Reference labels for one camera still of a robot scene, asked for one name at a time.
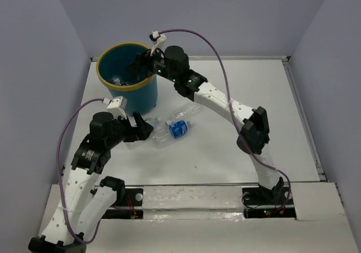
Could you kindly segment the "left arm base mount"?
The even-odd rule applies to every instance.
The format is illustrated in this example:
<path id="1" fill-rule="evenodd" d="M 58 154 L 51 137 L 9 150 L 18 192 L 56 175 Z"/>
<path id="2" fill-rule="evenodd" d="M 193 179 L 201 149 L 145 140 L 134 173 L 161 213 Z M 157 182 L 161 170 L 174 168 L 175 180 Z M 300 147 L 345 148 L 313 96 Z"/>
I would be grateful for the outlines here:
<path id="1" fill-rule="evenodd" d="M 123 199 L 108 208 L 102 219 L 143 219 L 143 195 L 143 188 L 126 188 Z"/>

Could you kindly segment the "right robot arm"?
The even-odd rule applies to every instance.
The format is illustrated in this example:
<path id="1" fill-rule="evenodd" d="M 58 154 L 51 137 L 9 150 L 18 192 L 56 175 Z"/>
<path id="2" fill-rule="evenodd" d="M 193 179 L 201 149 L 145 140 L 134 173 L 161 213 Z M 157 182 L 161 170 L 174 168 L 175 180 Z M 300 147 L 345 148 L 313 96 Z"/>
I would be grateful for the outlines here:
<path id="1" fill-rule="evenodd" d="M 280 203 L 284 178 L 270 156 L 270 127 L 265 108 L 254 109 L 221 92 L 206 77 L 191 69 L 188 55 L 179 46 L 137 53 L 125 70 L 133 78 L 158 75 L 170 80 L 181 96 L 231 122 L 236 128 L 238 147 L 250 156 L 256 170 L 257 196 L 265 203 Z"/>

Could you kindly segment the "green label water bottle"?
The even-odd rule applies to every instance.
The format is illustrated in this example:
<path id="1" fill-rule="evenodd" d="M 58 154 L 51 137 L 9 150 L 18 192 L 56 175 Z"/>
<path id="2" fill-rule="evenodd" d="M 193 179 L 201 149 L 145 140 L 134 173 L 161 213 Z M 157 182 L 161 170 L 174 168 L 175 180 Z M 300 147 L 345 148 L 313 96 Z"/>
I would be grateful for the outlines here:
<path id="1" fill-rule="evenodd" d="M 156 130 L 159 127 L 160 123 L 161 123 L 161 118 L 159 118 L 159 117 L 147 118 L 145 121 L 148 124 L 150 124 L 153 127 L 154 130 Z"/>

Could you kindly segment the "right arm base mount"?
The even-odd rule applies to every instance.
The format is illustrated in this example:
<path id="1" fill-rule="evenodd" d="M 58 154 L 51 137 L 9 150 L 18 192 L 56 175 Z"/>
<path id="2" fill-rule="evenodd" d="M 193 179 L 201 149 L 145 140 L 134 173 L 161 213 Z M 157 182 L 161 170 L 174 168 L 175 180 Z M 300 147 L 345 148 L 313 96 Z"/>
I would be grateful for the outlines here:
<path id="1" fill-rule="evenodd" d="M 288 187 L 281 190 L 280 198 L 276 201 L 266 200 L 259 194 L 259 187 L 242 188 L 241 202 L 244 206 L 245 219 L 272 219 L 293 218 L 296 219 L 296 209 L 292 195 L 288 196 Z"/>

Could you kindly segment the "large crushed clear bottle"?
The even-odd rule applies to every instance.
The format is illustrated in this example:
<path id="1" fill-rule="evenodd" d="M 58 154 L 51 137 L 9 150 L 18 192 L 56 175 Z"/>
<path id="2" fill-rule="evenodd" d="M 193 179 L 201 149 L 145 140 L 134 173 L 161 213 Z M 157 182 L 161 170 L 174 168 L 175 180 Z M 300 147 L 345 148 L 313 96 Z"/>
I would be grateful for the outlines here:
<path id="1" fill-rule="evenodd" d="M 196 103 L 188 103 L 180 106 L 178 109 L 172 112 L 169 120 L 172 122 L 187 120 L 195 116 L 197 113 L 202 111 L 202 106 Z"/>

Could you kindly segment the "clear bottle with black label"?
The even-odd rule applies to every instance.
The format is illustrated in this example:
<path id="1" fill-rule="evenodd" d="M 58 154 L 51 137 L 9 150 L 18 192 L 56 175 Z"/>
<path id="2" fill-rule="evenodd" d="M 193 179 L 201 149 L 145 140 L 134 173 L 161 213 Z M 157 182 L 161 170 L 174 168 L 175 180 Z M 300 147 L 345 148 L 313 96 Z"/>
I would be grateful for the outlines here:
<path id="1" fill-rule="evenodd" d="M 112 84 L 116 86 L 128 86 L 129 84 L 120 77 L 113 77 Z"/>

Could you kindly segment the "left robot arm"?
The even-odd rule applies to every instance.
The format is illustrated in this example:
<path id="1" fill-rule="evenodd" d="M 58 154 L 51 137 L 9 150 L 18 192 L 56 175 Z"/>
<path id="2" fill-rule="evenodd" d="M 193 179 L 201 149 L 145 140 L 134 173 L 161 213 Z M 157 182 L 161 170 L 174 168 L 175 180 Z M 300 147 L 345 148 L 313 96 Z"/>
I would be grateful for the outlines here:
<path id="1" fill-rule="evenodd" d="M 107 176 L 95 187 L 111 149 L 121 142 L 147 140 L 153 126 L 142 116 L 133 114 L 135 126 L 128 118 L 115 118 L 108 112 L 93 115 L 89 133 L 76 150 L 69 178 L 61 183 L 61 200 L 40 236 L 28 245 L 31 252 L 85 252 L 99 228 L 102 216 L 112 205 L 125 198 L 125 182 Z"/>

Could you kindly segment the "blue label Pocari bottle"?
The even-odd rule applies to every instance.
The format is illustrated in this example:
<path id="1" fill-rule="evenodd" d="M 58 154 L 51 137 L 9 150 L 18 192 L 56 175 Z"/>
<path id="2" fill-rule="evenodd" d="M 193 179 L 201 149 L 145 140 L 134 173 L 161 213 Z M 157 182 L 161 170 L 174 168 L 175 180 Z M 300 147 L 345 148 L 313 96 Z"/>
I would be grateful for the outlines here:
<path id="1" fill-rule="evenodd" d="M 168 120 L 156 130 L 153 136 L 155 146 L 159 149 L 165 148 L 187 135 L 191 128 L 192 123 L 189 120 Z"/>

